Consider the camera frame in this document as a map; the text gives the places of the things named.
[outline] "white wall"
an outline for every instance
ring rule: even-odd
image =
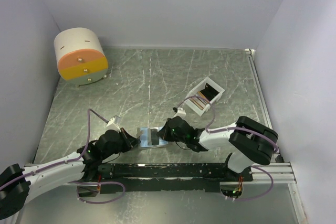
[[[42,0],[0,0],[0,171],[31,161],[58,73],[59,29]]]
[[[45,0],[109,46],[256,48],[282,0]]]
[[[310,223],[335,223],[336,0],[284,0],[257,48],[261,87]]]

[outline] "light blue object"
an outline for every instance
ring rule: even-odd
[[[150,145],[149,144],[149,139],[148,139],[148,130],[150,130],[150,129],[157,129],[157,131],[159,131],[160,129],[162,129],[162,127],[153,127],[153,128],[143,127],[143,128],[140,128],[139,130],[142,132],[142,134],[140,135],[140,148],[158,148],[158,147],[168,145],[169,142],[163,140],[160,137],[159,137],[159,144],[158,145]]]

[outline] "gray marble tabletop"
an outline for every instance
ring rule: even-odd
[[[241,115],[265,123],[243,50],[105,48],[104,52],[110,66],[106,79],[80,87],[59,81],[35,163],[61,158],[85,145],[88,108],[107,119],[119,115],[121,126],[136,135],[138,127],[163,126],[174,115],[172,107],[205,77],[225,89],[216,103],[212,127],[229,125]],[[204,127],[212,118],[211,111],[200,117],[187,106],[184,108],[186,120],[193,127]],[[105,123],[92,115],[91,139],[98,139],[104,127]],[[229,143],[202,153],[184,151],[171,143],[163,148],[135,148],[122,153],[115,162],[223,162],[232,151],[234,147]]]

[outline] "toy dresser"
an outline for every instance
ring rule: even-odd
[[[85,85],[106,78],[108,62],[97,35],[86,28],[72,28],[54,40],[59,74],[75,85]]]

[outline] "table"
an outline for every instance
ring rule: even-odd
[[[35,163],[64,157],[85,145],[88,108],[106,118],[121,116],[121,126],[135,136],[138,127],[163,126],[174,115],[172,107],[205,77],[225,89],[216,103],[212,127],[229,125],[241,115],[265,124],[250,62],[243,50],[105,48],[104,52],[110,66],[106,79],[80,87],[59,81]],[[213,116],[208,111],[200,117],[184,108],[186,120],[193,127],[204,127]],[[91,118],[91,139],[98,139],[105,123]],[[165,148],[136,148],[122,153],[115,162],[222,163],[234,150],[228,143],[195,153],[171,143]]]

